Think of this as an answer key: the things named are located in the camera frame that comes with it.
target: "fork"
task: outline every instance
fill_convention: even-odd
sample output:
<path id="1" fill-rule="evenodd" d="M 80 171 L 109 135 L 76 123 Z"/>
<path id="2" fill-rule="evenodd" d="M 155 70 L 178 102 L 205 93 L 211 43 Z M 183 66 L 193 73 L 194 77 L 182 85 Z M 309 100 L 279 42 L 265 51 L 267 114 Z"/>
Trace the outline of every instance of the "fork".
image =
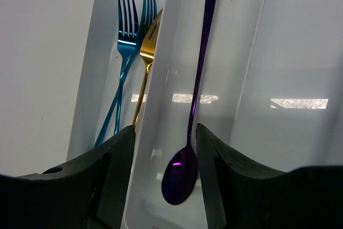
<path id="1" fill-rule="evenodd" d="M 147 12 L 147 4 L 146 4 L 147 0 L 143 0 L 143 8 L 142 8 L 142 12 L 141 12 L 141 18 L 140 18 L 140 24 L 139 24 L 139 27 L 137 29 L 137 11 L 136 11 L 136 5 L 135 5 L 135 1 L 132 0 L 132 7 L 133 7 L 133 20 L 134 20 L 134 23 L 135 23 L 135 38 L 137 38 L 137 41 L 136 41 L 136 50 L 135 52 L 132 54 L 131 58 L 129 58 L 128 60 L 128 63 L 126 65 L 126 68 L 125 68 L 125 72 L 124 72 L 124 76 L 123 76 L 123 83 L 125 82 L 125 79 L 128 75 L 128 72 L 131 68 L 131 65 L 133 63 L 133 61 L 135 60 L 135 56 L 137 55 L 137 52 L 139 51 L 140 49 L 140 46 L 141 46 L 141 43 L 143 41 L 143 38 L 149 28 L 149 21 L 148 19 L 146 19 L 146 16 L 147 14 L 149 13 L 150 14 L 150 11 Z M 153 18 L 155 18 L 157 15 L 157 5 L 156 5 L 156 0 L 153 0 Z M 113 111 L 114 111 L 114 108 L 119 100 L 119 88 L 117 89 L 117 92 L 112 100 L 112 103 L 111 103 L 111 106 L 108 110 L 108 113 L 106 115 L 106 118 L 105 118 L 105 121 L 101 127 L 101 130 L 99 132 L 99 135 L 98 137 L 96 138 L 96 141 L 94 143 L 94 147 L 96 146 L 99 146 L 104 138 L 105 138 L 105 135 L 106 135 L 106 132 L 107 132 L 107 129 L 108 129 L 108 126 L 109 126 L 109 123 L 110 123 L 110 120 L 111 120 L 111 117 L 112 117 L 112 114 L 113 114 Z"/>
<path id="2" fill-rule="evenodd" d="M 122 67 L 121 67 L 121 73 L 120 73 L 120 81 L 119 81 L 119 92 L 118 92 L 118 102 L 117 102 L 117 111 L 116 111 L 116 121 L 115 121 L 115 129 L 114 134 L 117 134 L 119 132 L 120 128 L 120 116 L 121 116 L 121 106 L 122 106 L 122 95 L 123 95 L 123 86 L 124 86 L 124 73 L 125 68 L 128 60 L 133 57 L 133 54 L 135 51 L 138 51 L 141 42 L 150 26 L 150 24 L 153 21 L 154 14 L 157 12 L 156 7 L 156 0 L 143 0 L 143 10 L 142 10 L 142 16 L 140 19 L 140 26 L 138 29 L 138 19 L 137 18 L 137 12 L 136 6 L 133 3 L 133 14 L 134 14 L 134 20 L 135 20 L 135 32 L 137 31 L 137 34 L 132 34 L 132 20 L 131 20 L 131 10 L 130 10 L 130 3 L 128 0 L 128 12 L 129 12 L 129 22 L 130 22 L 130 28 L 128 31 L 128 25 L 127 25 L 127 17 L 126 17 L 126 8 L 125 8 L 125 1 L 123 0 L 123 11 L 124 11 L 124 22 L 125 22 L 125 30 L 123 31 L 123 20 L 122 20 L 122 10 L 120 5 L 120 0 L 118 0 L 118 24 L 119 24 L 119 32 L 118 32 L 118 45 L 117 49 L 118 52 L 122 56 Z"/>
<path id="3" fill-rule="evenodd" d="M 157 40 L 158 31 L 160 28 L 161 15 L 162 15 L 162 9 L 159 12 L 159 14 L 156 16 L 156 18 L 154 19 L 154 22 L 149 27 L 149 30 L 144 37 L 144 40 L 143 40 L 143 43 L 141 45 L 140 52 L 139 52 L 145 64 L 145 72 L 144 72 L 143 82 L 141 84 L 141 88 L 139 92 L 135 115 L 133 116 L 133 121 L 132 121 L 132 125 L 134 128 L 136 128 L 136 125 L 137 125 L 137 121 L 138 121 L 138 117 L 140 113 L 140 107 L 143 102 L 143 96 L 145 92 L 146 83 L 148 81 L 150 68 L 154 61 L 156 40 Z"/>

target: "gold fork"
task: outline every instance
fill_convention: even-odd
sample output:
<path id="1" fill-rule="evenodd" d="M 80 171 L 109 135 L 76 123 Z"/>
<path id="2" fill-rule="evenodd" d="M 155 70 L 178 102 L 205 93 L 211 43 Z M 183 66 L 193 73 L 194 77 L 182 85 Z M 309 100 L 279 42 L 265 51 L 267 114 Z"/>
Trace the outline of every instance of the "gold fork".
<path id="1" fill-rule="evenodd" d="M 132 125 L 134 128 L 136 128 L 136 125 L 137 125 L 141 103 L 143 102 L 146 83 L 148 81 L 150 68 L 154 61 L 156 40 L 157 40 L 157 34 L 159 32 L 159 28 L 160 28 L 161 15 L 162 15 L 162 9 L 159 12 L 159 14 L 156 16 L 154 22 L 150 25 L 149 30 L 147 31 L 144 37 L 143 43 L 141 44 L 140 51 L 139 51 L 139 54 L 145 63 L 145 73 L 144 73 L 143 82 L 141 84 L 141 88 L 139 92 L 135 115 L 133 116 Z"/>

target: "white surface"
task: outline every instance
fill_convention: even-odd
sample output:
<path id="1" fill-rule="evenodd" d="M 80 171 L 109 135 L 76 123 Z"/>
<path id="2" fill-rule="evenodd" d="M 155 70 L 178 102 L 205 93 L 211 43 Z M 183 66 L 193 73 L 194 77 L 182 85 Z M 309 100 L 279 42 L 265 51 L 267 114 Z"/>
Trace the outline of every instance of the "white surface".
<path id="1" fill-rule="evenodd" d="M 0 0 L 0 173 L 65 162 L 94 0 Z"/>
<path id="2" fill-rule="evenodd" d="M 261 4 L 216 3 L 197 122 L 224 140 L 229 139 Z M 161 194 L 164 170 L 186 143 L 203 14 L 204 0 L 166 0 L 122 228 L 207 228 L 200 182 L 178 206 Z"/>
<path id="3" fill-rule="evenodd" d="M 343 163 L 342 18 L 342 0 L 265 0 L 232 147 L 283 171 Z"/>

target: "spoon bowl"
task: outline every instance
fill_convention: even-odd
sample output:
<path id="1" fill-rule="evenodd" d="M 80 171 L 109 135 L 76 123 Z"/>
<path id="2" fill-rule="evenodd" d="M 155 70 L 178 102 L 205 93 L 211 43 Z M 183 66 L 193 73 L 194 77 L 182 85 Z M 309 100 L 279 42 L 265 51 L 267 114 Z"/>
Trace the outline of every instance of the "spoon bowl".
<path id="1" fill-rule="evenodd" d="M 162 179 L 162 194 L 171 205 L 179 205 L 192 193 L 198 178 L 198 162 L 192 146 L 178 151 L 169 162 Z"/>

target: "cutlery tray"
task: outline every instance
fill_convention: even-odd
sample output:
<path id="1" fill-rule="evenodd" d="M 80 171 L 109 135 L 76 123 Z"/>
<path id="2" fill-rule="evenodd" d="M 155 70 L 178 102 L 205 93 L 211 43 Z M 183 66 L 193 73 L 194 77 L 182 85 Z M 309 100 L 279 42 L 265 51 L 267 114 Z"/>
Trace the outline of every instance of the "cutlery tray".
<path id="1" fill-rule="evenodd" d="M 135 2 L 140 11 L 143 1 Z M 163 14 L 122 229 L 207 228 L 200 180 L 181 205 L 168 204 L 161 193 L 168 162 L 186 144 L 204 3 L 157 0 Z M 336 88 L 342 79 L 342 12 L 340 0 L 217 0 L 195 122 L 265 165 L 285 171 L 318 163 L 325 156 L 319 152 L 329 152 L 319 138 L 331 134 L 341 100 Z M 93 146 L 116 92 L 121 66 L 116 40 L 117 0 L 95 0 L 69 158 Z M 143 73 L 137 56 L 124 85 L 121 128 L 132 122 Z M 280 109 L 290 98 L 310 99 L 309 105 L 329 101 L 326 109 Z M 107 137 L 113 131 L 114 119 Z M 104 194 L 108 201 L 99 216 L 111 224 L 115 200 Z"/>

